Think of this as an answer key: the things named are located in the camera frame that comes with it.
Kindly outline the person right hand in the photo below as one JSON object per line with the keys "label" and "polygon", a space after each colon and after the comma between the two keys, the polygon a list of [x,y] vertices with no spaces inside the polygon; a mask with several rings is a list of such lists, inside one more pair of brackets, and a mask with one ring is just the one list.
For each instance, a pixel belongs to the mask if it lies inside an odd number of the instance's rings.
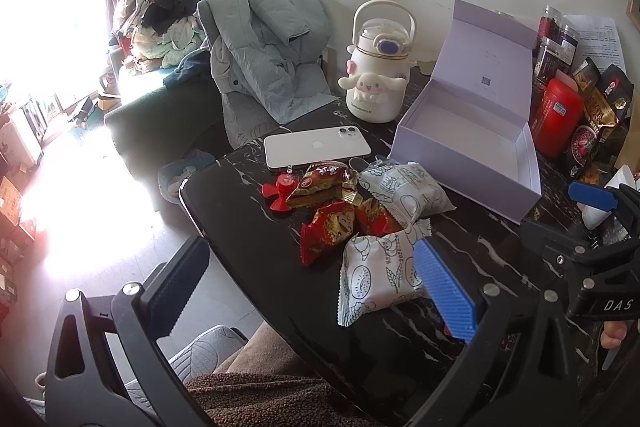
{"label": "person right hand", "polygon": [[628,325],[625,321],[608,321],[603,324],[600,343],[603,349],[612,350],[620,347],[626,338]]}

